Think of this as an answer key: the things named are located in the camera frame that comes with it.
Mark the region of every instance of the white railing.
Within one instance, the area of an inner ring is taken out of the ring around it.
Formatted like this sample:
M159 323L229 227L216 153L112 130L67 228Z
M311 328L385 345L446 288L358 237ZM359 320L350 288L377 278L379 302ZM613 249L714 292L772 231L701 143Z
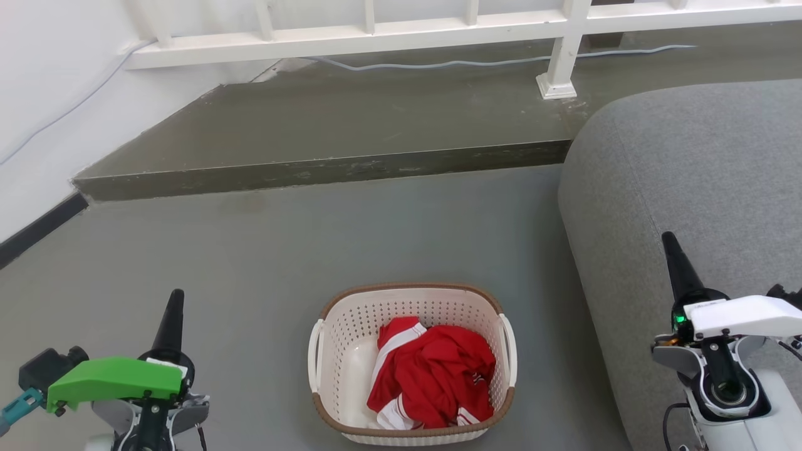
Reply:
M571 72L583 35L802 19L802 0L666 0L608 6L565 0L562 9L508 14L479 14L480 2L492 0L463 0L463 17L376 22L375 2L382 0L363 0L365 20L360 25L280 30L273 27L266 0L253 0L261 33L173 37L164 16L165 0L140 1L158 42L135 52L128 69L555 39L549 71L537 76L546 99L576 96Z

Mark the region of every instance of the white plastic basket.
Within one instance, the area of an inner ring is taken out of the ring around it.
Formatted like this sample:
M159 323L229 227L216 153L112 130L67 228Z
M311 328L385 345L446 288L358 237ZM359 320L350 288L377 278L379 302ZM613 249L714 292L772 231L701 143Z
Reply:
M379 328L399 316L417 316L425 327L465 327L488 341L496 357L490 381L492 417L444 429L370 427L376 420L367 407L379 353L376 339ZM370 445L442 445L477 438L509 410L518 368L512 327L492 296L470 286L432 283L366 286L339 295L312 329L308 358L309 386L321 418L352 441Z

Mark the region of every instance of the gray cushion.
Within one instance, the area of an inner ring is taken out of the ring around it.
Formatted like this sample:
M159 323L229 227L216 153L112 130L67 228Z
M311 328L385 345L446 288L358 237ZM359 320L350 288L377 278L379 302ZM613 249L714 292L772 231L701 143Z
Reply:
M731 297L802 286L802 80L680 87L593 116L565 161L560 210L635 451L664 449L676 375L652 363L673 303L660 234L672 230L703 283ZM797 404L802 365L767 343ZM675 412L672 446L694 443Z

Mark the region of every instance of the red garment with white stripes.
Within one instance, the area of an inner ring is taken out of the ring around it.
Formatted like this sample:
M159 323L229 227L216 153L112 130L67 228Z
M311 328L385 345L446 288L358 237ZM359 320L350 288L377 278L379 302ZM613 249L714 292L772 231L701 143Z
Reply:
M472 425L493 414L488 384L496 358L463 327L397 318L379 331L379 357L367 406L385 429Z

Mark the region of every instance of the teal connector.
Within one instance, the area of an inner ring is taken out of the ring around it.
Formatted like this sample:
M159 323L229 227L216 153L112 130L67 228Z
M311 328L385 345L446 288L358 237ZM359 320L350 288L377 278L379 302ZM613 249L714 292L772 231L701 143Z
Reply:
M11 404L0 411L0 437L6 435L11 425L20 418L33 412L37 407L44 407L44 404L42 393L36 388L28 388L19 398L11 401Z

